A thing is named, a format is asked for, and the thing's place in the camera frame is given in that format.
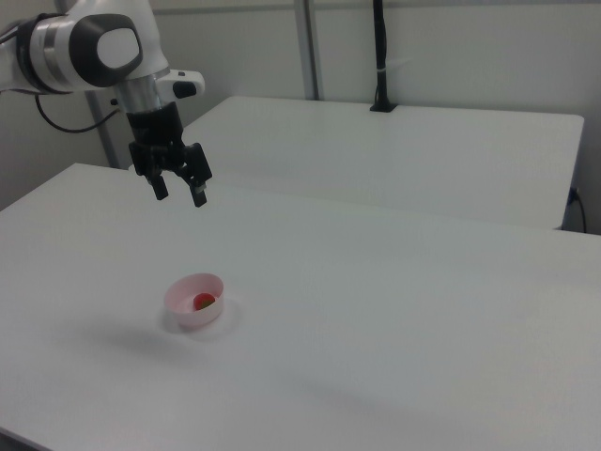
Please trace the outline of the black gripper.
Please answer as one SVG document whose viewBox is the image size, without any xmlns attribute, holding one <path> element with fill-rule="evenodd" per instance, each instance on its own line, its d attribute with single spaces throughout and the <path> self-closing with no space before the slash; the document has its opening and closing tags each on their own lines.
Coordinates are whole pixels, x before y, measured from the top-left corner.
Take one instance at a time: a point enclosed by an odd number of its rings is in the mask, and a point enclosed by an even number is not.
<svg viewBox="0 0 601 451">
<path fill-rule="evenodd" d="M 147 179 L 156 198 L 161 201 L 169 195 L 162 177 L 163 171 L 169 171 L 188 183 L 197 208 L 205 205 L 212 172 L 201 145 L 184 144 L 177 104 L 169 102 L 154 111 L 127 113 L 127 118 L 133 133 L 130 153 L 135 171 Z"/>
</svg>

